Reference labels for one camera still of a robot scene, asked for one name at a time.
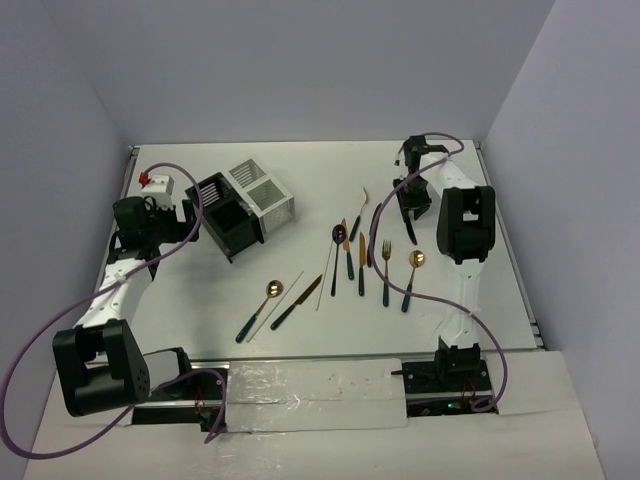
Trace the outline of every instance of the gray wall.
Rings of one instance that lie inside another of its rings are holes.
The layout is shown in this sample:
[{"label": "gray wall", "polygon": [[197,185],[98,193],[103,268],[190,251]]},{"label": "gray wall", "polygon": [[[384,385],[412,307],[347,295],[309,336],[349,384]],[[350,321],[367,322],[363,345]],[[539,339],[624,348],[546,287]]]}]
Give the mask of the gray wall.
[{"label": "gray wall", "polygon": [[484,138],[553,0],[43,0],[132,142]]},{"label": "gray wall", "polygon": [[609,480],[640,476],[640,3],[557,0],[486,141]]},{"label": "gray wall", "polygon": [[[37,0],[0,8],[0,372],[56,311],[93,290],[124,142]],[[69,325],[73,317],[63,324]],[[30,448],[53,378],[50,338],[11,383],[9,429]],[[0,477],[26,461],[0,444]]]}]

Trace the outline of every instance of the fork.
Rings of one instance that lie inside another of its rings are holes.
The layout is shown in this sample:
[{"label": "fork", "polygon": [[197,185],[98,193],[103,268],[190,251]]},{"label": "fork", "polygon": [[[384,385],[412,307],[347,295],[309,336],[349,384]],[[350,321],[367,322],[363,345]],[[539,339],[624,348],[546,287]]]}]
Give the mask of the fork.
[{"label": "fork", "polygon": [[[391,240],[385,240],[382,242],[382,258],[384,259],[384,278],[389,280],[389,259],[391,258]],[[385,307],[389,306],[389,285],[384,284],[384,290],[382,291],[382,304]]]}]

